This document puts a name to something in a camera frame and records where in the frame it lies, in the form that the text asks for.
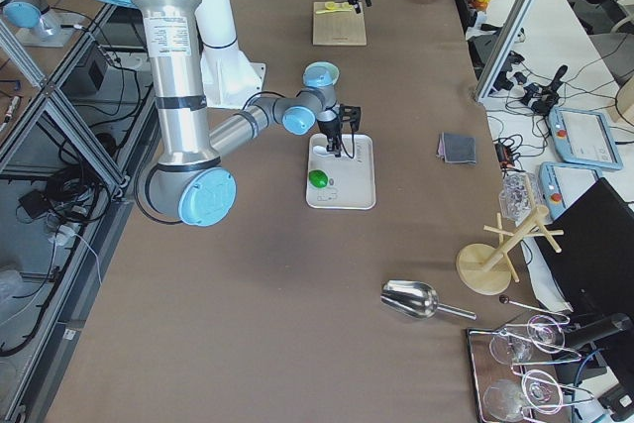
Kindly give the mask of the white ceramic spoon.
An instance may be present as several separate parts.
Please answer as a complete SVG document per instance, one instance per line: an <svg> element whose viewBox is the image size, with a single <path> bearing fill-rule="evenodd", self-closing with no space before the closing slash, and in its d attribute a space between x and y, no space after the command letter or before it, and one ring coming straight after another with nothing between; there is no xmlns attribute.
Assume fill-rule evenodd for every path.
<svg viewBox="0 0 634 423"><path fill-rule="evenodd" d="M331 155L331 153L323 146L313 146L311 153L318 157L329 157Z"/></svg>

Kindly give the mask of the light green bowl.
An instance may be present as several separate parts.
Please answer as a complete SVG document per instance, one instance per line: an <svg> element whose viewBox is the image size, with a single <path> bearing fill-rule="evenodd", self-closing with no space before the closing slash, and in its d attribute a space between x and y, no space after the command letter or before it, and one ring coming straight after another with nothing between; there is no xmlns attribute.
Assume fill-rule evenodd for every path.
<svg viewBox="0 0 634 423"><path fill-rule="evenodd" d="M339 76L340 70L334 63L315 61L306 66L302 80L306 87L326 90L336 85Z"/></svg>

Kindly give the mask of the yellow plastic knife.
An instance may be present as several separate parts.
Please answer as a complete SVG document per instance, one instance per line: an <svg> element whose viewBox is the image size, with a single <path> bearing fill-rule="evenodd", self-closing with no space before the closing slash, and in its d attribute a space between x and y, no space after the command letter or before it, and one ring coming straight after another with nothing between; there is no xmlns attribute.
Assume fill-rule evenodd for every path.
<svg viewBox="0 0 634 423"><path fill-rule="evenodd" d="M337 9L337 8L335 8L335 9L325 9L325 8L324 8L324 9L317 10L315 13L316 13L317 15L321 15L321 14L327 14L327 13L337 13L337 12L344 12L344 11L345 11L345 10L342 10L342 9Z"/></svg>

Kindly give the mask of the wooden cutting board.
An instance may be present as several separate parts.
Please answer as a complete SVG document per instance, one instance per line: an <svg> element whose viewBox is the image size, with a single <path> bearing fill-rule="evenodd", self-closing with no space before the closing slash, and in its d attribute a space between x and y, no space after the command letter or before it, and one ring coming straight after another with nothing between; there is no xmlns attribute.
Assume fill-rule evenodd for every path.
<svg viewBox="0 0 634 423"><path fill-rule="evenodd" d="M354 10L317 15L327 1L313 3L312 44L314 46L361 47L367 44L364 12Z"/></svg>

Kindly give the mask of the green lime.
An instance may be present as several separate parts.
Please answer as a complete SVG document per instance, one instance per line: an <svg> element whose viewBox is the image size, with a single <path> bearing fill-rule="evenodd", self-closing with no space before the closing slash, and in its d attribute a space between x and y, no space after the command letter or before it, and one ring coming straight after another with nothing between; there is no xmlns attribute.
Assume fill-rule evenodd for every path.
<svg viewBox="0 0 634 423"><path fill-rule="evenodd" d="M329 185L328 175L321 169L313 169L308 172L309 183L317 188L322 189Z"/></svg>

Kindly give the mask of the cream rabbit tray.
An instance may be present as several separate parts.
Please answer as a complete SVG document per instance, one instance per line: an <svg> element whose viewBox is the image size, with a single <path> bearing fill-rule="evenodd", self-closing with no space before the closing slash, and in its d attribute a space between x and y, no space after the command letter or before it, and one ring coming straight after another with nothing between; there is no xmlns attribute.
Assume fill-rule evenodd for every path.
<svg viewBox="0 0 634 423"><path fill-rule="evenodd" d="M323 170L329 177L329 185L322 189L313 187L307 177L306 203L317 209L369 210L375 205L373 168L373 143L364 134L343 134L345 150L339 158L318 157L311 153L313 146L326 148L323 134L310 138L307 172Z"/></svg>

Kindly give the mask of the folded grey cloth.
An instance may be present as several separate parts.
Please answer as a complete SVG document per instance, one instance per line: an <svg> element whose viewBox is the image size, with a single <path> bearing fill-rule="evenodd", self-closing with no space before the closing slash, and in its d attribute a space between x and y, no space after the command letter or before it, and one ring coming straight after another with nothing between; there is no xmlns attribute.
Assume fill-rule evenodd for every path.
<svg viewBox="0 0 634 423"><path fill-rule="evenodd" d="M439 136L437 157L445 163L476 164L476 139L471 136L443 132Z"/></svg>

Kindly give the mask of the metal scoop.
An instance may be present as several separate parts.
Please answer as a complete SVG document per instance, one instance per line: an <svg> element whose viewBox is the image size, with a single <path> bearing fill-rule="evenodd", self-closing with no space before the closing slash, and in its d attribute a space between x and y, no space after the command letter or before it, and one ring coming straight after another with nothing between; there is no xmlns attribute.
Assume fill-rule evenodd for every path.
<svg viewBox="0 0 634 423"><path fill-rule="evenodd" d="M433 317L437 312L477 319L472 311L441 303L435 288L422 281L389 280L382 287L380 299L388 307L417 319Z"/></svg>

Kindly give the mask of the wooden cup tree stand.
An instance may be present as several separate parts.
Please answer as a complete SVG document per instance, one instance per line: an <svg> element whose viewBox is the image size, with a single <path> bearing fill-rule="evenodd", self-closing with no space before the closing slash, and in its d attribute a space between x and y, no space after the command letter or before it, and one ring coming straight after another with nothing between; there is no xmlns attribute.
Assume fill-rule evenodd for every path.
<svg viewBox="0 0 634 423"><path fill-rule="evenodd" d="M531 205L530 213L524 220L512 232L504 230L501 225L487 227L487 231L498 236L496 248L475 243L463 247L457 255L458 275L463 284L476 293L500 294L511 281L519 281L509 253L525 238L545 238L556 253L562 251L555 237L562 236L564 231L550 231L546 228L545 219L549 215L549 210L545 205L536 203L530 179L526 177L524 182Z"/></svg>

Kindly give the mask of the lower teach pendant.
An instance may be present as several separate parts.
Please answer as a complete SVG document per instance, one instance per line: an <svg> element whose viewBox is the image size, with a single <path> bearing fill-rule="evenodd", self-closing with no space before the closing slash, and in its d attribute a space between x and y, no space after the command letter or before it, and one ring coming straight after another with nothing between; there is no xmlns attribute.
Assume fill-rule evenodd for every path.
<svg viewBox="0 0 634 423"><path fill-rule="evenodd" d="M570 208L603 173L598 167L545 161L539 166L539 181L552 219Z"/></svg>

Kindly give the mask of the teach pendant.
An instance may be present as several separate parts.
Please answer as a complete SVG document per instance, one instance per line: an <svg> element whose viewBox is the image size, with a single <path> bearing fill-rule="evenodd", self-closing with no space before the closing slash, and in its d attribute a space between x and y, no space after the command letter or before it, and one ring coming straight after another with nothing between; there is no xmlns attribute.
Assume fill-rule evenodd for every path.
<svg viewBox="0 0 634 423"><path fill-rule="evenodd" d="M539 181L552 219L570 208L603 173L598 167L545 161L539 166Z"/></svg>
<svg viewBox="0 0 634 423"><path fill-rule="evenodd" d="M555 149L563 161L613 170L623 168L602 113L555 106L548 122Z"/></svg>

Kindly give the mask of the upper teach pendant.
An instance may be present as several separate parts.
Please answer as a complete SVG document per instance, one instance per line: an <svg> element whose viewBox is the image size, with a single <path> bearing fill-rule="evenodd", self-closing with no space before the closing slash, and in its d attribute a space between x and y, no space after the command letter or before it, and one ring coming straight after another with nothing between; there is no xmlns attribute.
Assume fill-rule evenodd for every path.
<svg viewBox="0 0 634 423"><path fill-rule="evenodd" d="M613 170L623 168L602 113L555 106L548 122L555 149L563 161Z"/></svg>

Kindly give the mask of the black monitor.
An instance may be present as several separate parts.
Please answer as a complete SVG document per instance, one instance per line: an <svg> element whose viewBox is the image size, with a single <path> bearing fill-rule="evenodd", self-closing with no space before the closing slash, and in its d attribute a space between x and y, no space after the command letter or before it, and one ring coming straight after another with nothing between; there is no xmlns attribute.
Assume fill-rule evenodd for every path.
<svg viewBox="0 0 634 423"><path fill-rule="evenodd" d="M553 251L536 244L565 300L578 313L633 315L633 210L602 178L552 227L564 234Z"/></svg>

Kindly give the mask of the mirror tray with glass rack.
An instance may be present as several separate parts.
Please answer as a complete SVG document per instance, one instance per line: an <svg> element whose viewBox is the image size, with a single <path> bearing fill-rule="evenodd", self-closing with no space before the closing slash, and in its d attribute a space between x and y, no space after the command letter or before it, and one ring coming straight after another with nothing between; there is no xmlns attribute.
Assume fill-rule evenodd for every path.
<svg viewBox="0 0 634 423"><path fill-rule="evenodd" d="M479 422L555 422L566 409L593 401L583 388L558 382L556 368L579 364L562 323L537 314L524 323L466 331Z"/></svg>

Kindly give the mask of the aluminium frame post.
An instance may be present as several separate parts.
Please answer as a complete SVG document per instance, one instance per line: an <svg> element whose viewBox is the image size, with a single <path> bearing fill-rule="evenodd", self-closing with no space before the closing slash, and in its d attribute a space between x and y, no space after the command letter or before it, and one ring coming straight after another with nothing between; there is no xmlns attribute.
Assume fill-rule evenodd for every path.
<svg viewBox="0 0 634 423"><path fill-rule="evenodd" d="M534 1L514 1L475 87L474 100L476 102L481 102L489 94Z"/></svg>

